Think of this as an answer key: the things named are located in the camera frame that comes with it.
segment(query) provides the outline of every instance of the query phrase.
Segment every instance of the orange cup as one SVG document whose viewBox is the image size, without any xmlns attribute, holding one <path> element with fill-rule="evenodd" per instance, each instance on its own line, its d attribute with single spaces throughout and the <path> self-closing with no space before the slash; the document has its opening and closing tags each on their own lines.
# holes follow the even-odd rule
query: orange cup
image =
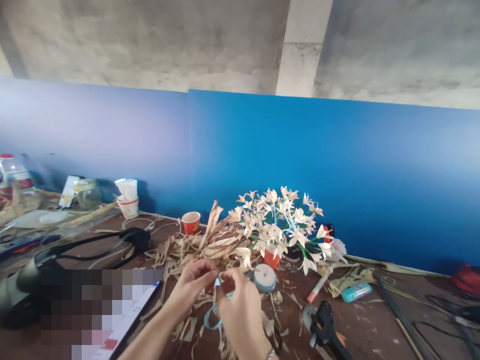
<svg viewBox="0 0 480 360">
<path fill-rule="evenodd" d="M 265 257 L 263 258 L 263 263 L 267 264 L 269 267 L 271 267 L 273 270 L 279 267 L 280 263 L 280 256 L 275 255 L 274 252 L 276 250 L 275 246 L 267 246 L 265 248 Z"/>
<path fill-rule="evenodd" d="M 187 212 L 181 217 L 185 235 L 195 235 L 200 231 L 200 213 L 196 211 Z"/>
</svg>

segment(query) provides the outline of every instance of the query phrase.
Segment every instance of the wrist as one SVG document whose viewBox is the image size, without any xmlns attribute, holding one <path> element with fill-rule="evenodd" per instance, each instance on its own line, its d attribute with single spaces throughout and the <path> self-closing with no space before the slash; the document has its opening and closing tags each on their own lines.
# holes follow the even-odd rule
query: wrist
<svg viewBox="0 0 480 360">
<path fill-rule="evenodd" d="M 240 360 L 265 360 L 271 349 L 272 344 L 265 334 L 262 334 L 245 344 L 243 349 L 238 349 L 237 354 Z"/>
<path fill-rule="evenodd" d="M 170 331 L 173 331 L 174 328 L 181 321 L 177 319 L 176 312 L 173 311 L 167 304 L 162 306 L 159 312 L 151 319 L 150 323 L 153 326 L 160 326 L 163 328 L 168 328 Z"/>
</svg>

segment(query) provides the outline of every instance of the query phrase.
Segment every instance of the white cup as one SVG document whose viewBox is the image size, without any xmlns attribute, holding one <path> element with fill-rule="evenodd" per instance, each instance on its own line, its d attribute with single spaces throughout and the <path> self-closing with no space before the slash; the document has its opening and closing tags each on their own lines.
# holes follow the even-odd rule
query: white cup
<svg viewBox="0 0 480 360">
<path fill-rule="evenodd" d="M 133 219 L 139 215 L 139 198 L 133 201 L 123 201 L 123 195 L 119 196 L 116 200 L 118 207 L 120 207 L 121 213 L 125 219 Z"/>
<path fill-rule="evenodd" d="M 120 193 L 125 196 L 126 200 L 133 201 L 139 197 L 137 180 L 125 178 L 118 179 L 115 181 L 115 185 L 120 190 Z"/>
</svg>

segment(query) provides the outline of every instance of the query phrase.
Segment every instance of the pixelated area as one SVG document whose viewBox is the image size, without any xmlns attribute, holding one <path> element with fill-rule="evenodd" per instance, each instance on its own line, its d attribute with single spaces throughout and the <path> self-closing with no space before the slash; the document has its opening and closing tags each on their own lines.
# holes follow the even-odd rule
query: pixelated area
<svg viewBox="0 0 480 360">
<path fill-rule="evenodd" d="M 41 343 L 49 359 L 90 360 L 162 270 L 42 271 Z"/>
</svg>

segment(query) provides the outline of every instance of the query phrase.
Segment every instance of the flower bouquet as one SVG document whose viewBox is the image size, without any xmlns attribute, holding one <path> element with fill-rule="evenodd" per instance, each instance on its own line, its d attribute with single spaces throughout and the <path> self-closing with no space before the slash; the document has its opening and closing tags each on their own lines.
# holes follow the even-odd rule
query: flower bouquet
<svg viewBox="0 0 480 360">
<path fill-rule="evenodd" d="M 321 238 L 333 239 L 323 225 L 316 231 L 315 217 L 323 216 L 321 208 L 315 205 L 308 194 L 303 195 L 300 203 L 298 191 L 281 187 L 281 195 L 273 189 L 268 189 L 263 195 L 257 191 L 239 195 L 239 203 L 244 205 L 228 212 L 227 221 L 238 227 L 237 232 L 251 240 L 250 247 L 237 247 L 236 253 L 244 269 L 252 269 L 250 262 L 253 250 L 259 251 L 264 258 L 266 251 L 280 259 L 288 253 L 289 247 L 298 246 L 303 253 L 303 272 L 307 275 L 309 269 L 317 271 L 317 266 L 332 255 L 334 250 L 330 244 L 318 242 Z M 309 249 L 318 249 L 314 253 Z"/>
</svg>

